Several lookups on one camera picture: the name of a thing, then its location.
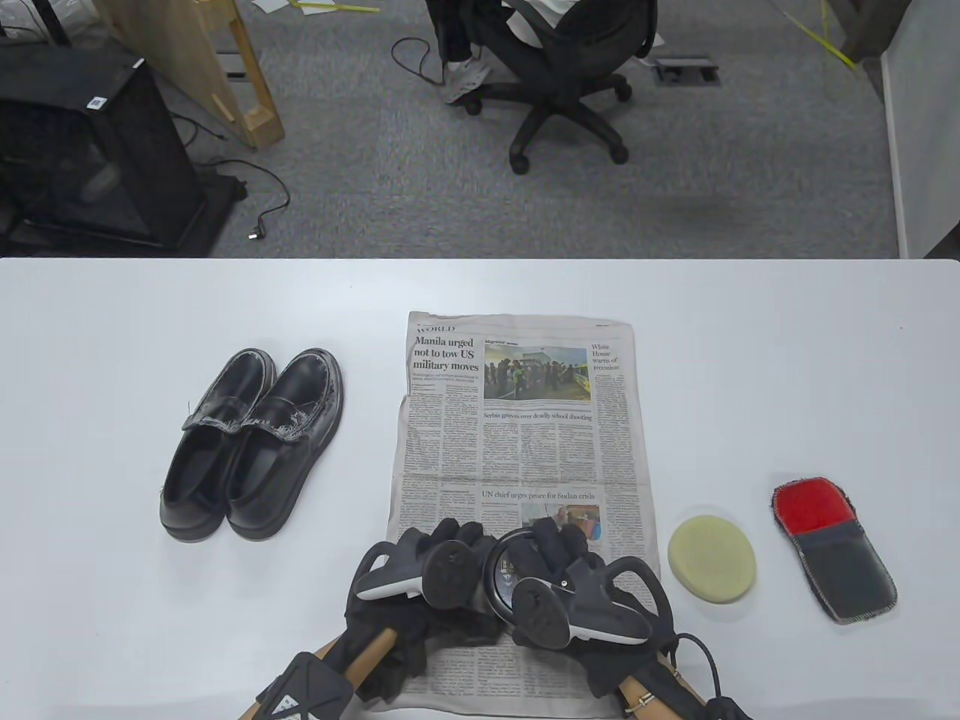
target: paper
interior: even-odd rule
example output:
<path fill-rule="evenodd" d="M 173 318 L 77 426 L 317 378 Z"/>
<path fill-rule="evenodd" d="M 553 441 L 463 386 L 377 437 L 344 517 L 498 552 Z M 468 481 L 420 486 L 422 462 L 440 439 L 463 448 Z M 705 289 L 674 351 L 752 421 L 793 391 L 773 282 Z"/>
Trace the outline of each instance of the paper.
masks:
<path fill-rule="evenodd" d="M 311 3 L 319 3 L 321 5 L 335 5 L 336 3 L 333 0 L 310 0 Z M 304 15 L 317 15 L 321 12 L 336 12 L 336 8 L 300 8 L 303 11 Z"/>
<path fill-rule="evenodd" d="M 448 516 L 480 520 L 497 536 L 549 516 L 578 525 L 606 560 L 635 555 L 659 574 L 635 348 L 630 327 L 611 321 L 412 313 L 388 538 Z M 649 605 L 649 591 L 633 580 L 625 577 L 624 589 Z M 572 660 L 506 637 L 493 647 L 439 649 L 427 666 L 390 707 L 614 712 Z"/>
<path fill-rule="evenodd" d="M 276 12 L 290 5 L 287 0 L 253 0 L 253 4 L 264 12 Z"/>

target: black loafer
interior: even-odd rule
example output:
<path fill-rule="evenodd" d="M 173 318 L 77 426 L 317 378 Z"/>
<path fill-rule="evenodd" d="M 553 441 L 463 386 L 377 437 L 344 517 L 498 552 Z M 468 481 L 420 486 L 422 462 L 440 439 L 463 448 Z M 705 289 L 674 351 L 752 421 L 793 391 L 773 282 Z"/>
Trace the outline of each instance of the black loafer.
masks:
<path fill-rule="evenodd" d="M 224 485 L 240 446 L 237 434 L 274 378 L 270 355 L 256 348 L 240 350 L 183 424 L 160 495 L 160 522 L 177 540 L 203 540 L 220 527 L 227 511 Z"/>
<path fill-rule="evenodd" d="M 242 423 L 227 483 L 227 520 L 240 536 L 265 540 L 283 527 L 343 410 L 337 361 L 326 350 L 304 350 Z"/>

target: sticker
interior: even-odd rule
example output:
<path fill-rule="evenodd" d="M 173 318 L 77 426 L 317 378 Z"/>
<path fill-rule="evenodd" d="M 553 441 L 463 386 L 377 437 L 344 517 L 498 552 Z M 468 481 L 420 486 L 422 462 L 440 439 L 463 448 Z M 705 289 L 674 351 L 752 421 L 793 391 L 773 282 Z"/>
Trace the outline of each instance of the sticker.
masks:
<path fill-rule="evenodd" d="M 298 704 L 299 703 L 289 695 L 284 695 L 283 700 L 277 703 L 276 707 L 274 708 L 273 714 L 276 715 L 278 712 L 283 712 L 284 710 L 295 708 Z"/>

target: yellow sponge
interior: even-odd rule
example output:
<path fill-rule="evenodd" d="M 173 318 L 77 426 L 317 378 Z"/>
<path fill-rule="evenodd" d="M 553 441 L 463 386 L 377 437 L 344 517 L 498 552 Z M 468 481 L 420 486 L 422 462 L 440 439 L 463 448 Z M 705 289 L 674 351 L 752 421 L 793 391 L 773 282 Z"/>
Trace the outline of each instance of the yellow sponge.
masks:
<path fill-rule="evenodd" d="M 722 517 L 701 515 L 674 531 L 666 551 L 670 569 L 686 589 L 710 603 L 731 603 L 750 589 L 756 558 L 750 541 Z"/>

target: sneaker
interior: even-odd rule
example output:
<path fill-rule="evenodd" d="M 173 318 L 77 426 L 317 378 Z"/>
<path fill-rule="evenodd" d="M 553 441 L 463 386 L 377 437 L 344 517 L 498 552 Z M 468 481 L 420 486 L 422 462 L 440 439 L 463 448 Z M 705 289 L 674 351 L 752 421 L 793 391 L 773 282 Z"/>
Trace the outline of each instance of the sneaker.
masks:
<path fill-rule="evenodd" d="M 468 92 L 475 90 L 483 84 L 492 70 L 493 68 L 478 58 L 470 58 L 463 62 L 448 62 L 446 85 L 442 90 L 444 102 L 451 105 Z"/>

